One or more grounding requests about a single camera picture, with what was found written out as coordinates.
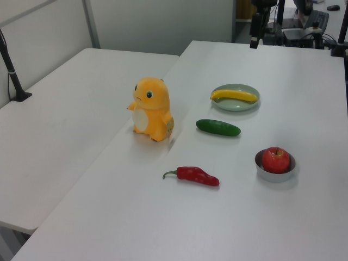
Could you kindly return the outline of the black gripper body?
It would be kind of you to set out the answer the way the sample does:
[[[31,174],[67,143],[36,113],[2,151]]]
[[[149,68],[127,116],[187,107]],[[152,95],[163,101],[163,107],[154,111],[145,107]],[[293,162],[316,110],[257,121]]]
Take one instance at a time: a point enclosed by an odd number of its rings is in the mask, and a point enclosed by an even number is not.
[[[251,4],[256,7],[258,14],[269,13],[270,9],[276,6],[278,0],[251,0]]]

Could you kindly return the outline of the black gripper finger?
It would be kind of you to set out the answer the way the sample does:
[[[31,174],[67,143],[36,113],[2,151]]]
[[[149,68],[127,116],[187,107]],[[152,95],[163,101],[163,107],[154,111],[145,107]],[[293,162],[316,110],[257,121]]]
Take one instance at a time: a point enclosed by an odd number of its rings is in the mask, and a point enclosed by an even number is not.
[[[271,13],[271,8],[264,8],[264,11],[262,14],[261,31],[260,31],[260,38],[261,39],[264,38],[266,29],[268,27],[270,13]]]
[[[260,29],[261,29],[262,16],[260,13],[255,13],[252,16],[251,26],[250,26],[250,48],[257,49],[260,39]]]

